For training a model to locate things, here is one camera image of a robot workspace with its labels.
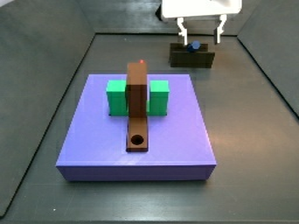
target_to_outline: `gray floor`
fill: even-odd
[[[174,36],[96,36],[2,221],[299,221],[299,125],[236,38],[190,37],[212,69],[168,66]],[[87,74],[190,75],[218,162],[206,182],[67,183],[54,168]]]

